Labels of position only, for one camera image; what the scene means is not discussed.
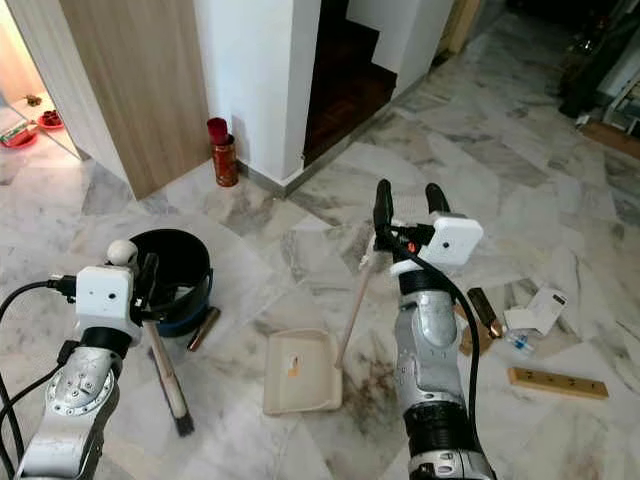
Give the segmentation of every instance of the black cable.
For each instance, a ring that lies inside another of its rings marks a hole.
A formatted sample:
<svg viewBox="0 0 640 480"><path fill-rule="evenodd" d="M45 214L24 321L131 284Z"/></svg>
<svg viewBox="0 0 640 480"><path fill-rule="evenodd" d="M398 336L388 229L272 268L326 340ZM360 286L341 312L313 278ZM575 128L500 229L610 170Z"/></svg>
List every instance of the black cable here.
<svg viewBox="0 0 640 480"><path fill-rule="evenodd" d="M0 322L2 322L2 317L4 317L4 314L9 308L9 305L11 305L11 302L13 302L16 299L16 297L18 297L20 294L29 290L33 290L35 288L42 288L42 287L49 287L49 286L51 286L50 281L33 282L27 285L24 285L18 288L17 290L14 290L11 294L9 294L9 296L5 299L5 301L2 302L2 305L0 305ZM9 416L9 423L11 425L13 441L16 445L16 453L18 454L18 458L22 458L22 456L24 455L24 443L22 441L22 433L20 432L20 424L18 423L18 419L16 418L15 411L10 405L11 400L9 398L9 393L7 392L7 387L4 384L4 380L2 379L2 375L0 375L0 399L2 399L3 405L9 407L7 415ZM0 456L2 456L2 461L3 463L5 463L5 466L6 466L7 459L9 463L11 463L11 460L8 458L8 456L5 459L4 455L2 455L2 452L0 452Z"/></svg>
<svg viewBox="0 0 640 480"><path fill-rule="evenodd" d="M11 400L9 400L9 403L5 404L4 408L0 410L0 430L2 430L2 423L4 422L5 417L9 414L9 412L13 411L13 406L16 403L18 403L22 398L24 398L25 396L30 394L32 391L34 391L36 388L41 386L43 383L51 380L51 378L56 374L56 372L60 370L63 366L64 365L57 365L49 373L47 373L43 377L40 377L38 380L33 382L28 387L22 389ZM7 459L9 458L9 453L7 452L7 449L4 445L2 436L0 436L0 455L2 456L2 462L4 464L4 469L7 471L7 475L9 476L9 478L13 478L13 476L15 475L15 469L11 464L11 460L9 460L8 462L5 462L5 458Z"/></svg>
<svg viewBox="0 0 640 480"><path fill-rule="evenodd" d="M480 445L480 438L478 437L478 429L476 426L476 388L478 384L478 364L480 362L480 337L478 335L478 326L476 324L476 319L473 315L473 311L471 310L471 306L467 299L462 294L460 289L451 281L449 277L447 277L444 273L438 270L436 267L431 265L429 262L423 260L418 255L411 253L409 250L404 248L402 244L396 239L393 234L389 232L387 235L387 240L392 245L394 250L398 255L401 255L420 267L422 267L425 271L434 275L441 281L443 281L446 285L451 289L451 294L454 300L458 300L462 309L464 310L465 316L467 317L467 323L469 324L469 332L471 333L471 371L469 372L469 424L471 426L471 435L473 436L473 440L476 444L476 447L483 453L482 445Z"/></svg>

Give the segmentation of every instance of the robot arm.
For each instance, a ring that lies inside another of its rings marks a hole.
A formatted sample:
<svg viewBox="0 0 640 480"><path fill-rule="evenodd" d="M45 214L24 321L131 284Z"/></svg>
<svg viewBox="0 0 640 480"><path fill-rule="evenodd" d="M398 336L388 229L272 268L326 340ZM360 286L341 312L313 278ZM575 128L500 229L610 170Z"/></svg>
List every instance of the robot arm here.
<svg viewBox="0 0 640 480"><path fill-rule="evenodd" d="M77 275L80 345L47 384L43 418L15 479L93 478L103 430L118 403L122 361L141 337L131 312L144 306L152 289L148 282L144 292L134 289L136 253L131 242L114 242L111 265L87 267ZM148 279L144 273L155 273L155 266L148 265L139 278Z"/></svg>
<svg viewBox="0 0 640 480"><path fill-rule="evenodd" d="M471 255L482 227L475 220L450 214L437 185L428 185L426 193L433 226L393 226L391 185L386 180L378 185L373 214L376 248L394 254L390 272L398 277L402 294L395 326L394 379L409 436L410 479L493 480L467 417L457 366L460 333L451 284L444 275L434 275L399 252L406 249L438 266L458 266Z"/></svg>

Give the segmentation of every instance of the red bottle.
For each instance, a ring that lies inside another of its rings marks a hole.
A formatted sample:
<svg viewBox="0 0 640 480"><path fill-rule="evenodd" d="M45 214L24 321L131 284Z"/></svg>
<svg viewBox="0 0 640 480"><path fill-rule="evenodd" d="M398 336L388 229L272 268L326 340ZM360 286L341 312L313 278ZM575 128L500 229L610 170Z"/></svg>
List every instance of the red bottle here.
<svg viewBox="0 0 640 480"><path fill-rule="evenodd" d="M236 147L233 135L227 130L227 122L222 118L211 118L207 121L211 153L216 172L216 182L221 187L232 187L238 183L238 166L236 164Z"/></svg>

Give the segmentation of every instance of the wooden staircase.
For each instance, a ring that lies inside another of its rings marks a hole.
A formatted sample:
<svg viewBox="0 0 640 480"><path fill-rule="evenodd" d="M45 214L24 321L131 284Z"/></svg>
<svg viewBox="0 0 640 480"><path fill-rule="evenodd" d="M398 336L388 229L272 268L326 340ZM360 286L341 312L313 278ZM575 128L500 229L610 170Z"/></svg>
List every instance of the wooden staircase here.
<svg viewBox="0 0 640 480"><path fill-rule="evenodd" d="M348 0L323 0L305 140L305 167L391 99L397 75L371 63L379 32L345 18Z"/></svg>

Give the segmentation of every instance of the black bucket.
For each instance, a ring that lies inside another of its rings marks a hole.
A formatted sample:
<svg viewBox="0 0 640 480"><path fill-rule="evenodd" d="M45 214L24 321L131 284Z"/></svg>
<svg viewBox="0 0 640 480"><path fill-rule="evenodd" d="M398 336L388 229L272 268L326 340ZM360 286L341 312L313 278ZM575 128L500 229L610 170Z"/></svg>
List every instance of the black bucket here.
<svg viewBox="0 0 640 480"><path fill-rule="evenodd" d="M149 307L162 312L158 324L163 337L185 335L200 326L209 308L213 270L207 247L195 236L182 230L160 229L131 239L138 247L138 265L147 253L158 255L158 276ZM179 288L188 293L176 298Z"/></svg>

